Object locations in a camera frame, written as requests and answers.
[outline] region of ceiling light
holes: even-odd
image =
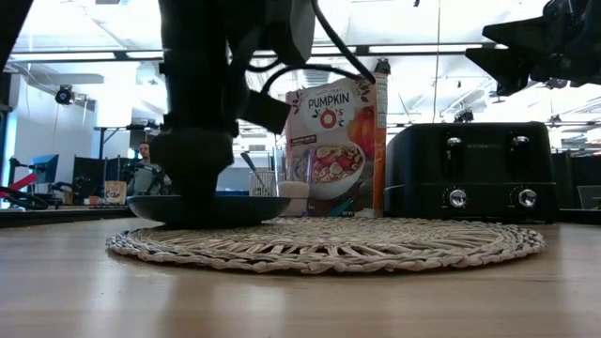
[[[277,57],[274,51],[256,51],[254,52],[254,56],[273,56]]]
[[[369,52],[378,53],[436,53],[465,52],[468,48],[482,48],[482,44],[464,45],[407,45],[407,46],[374,46]]]
[[[351,53],[357,52],[356,47],[348,47]],[[313,47],[311,49],[311,54],[339,54],[340,50],[338,47]]]
[[[29,62],[29,61],[86,61],[86,60],[114,60],[113,53],[23,53],[12,54],[9,61]]]
[[[129,58],[162,58],[162,52],[127,52]]]
[[[601,129],[594,129],[586,132],[586,138],[589,143],[597,144],[601,142]]]

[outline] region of pumpkin image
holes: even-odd
[[[365,156],[374,157],[376,118],[373,107],[363,107],[348,124],[348,139],[361,147]]]

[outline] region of pumpkin cereal box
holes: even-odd
[[[387,92],[386,76],[377,79],[286,94],[287,177],[309,185],[309,216],[381,215],[386,108],[378,95]]]

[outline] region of security camera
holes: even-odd
[[[75,102],[75,93],[73,93],[72,88],[70,84],[60,85],[60,89],[58,89],[56,96],[54,96],[56,103],[72,105]]]
[[[559,123],[559,122],[562,122],[562,118],[560,117],[560,115],[559,115],[559,114],[557,114],[557,115],[553,115],[552,117],[550,117],[550,118],[547,120],[547,122],[549,122],[549,123]]]

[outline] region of wooden table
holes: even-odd
[[[105,252],[137,219],[0,230],[0,336],[601,337],[601,227],[546,225],[545,253],[484,269],[291,277]]]

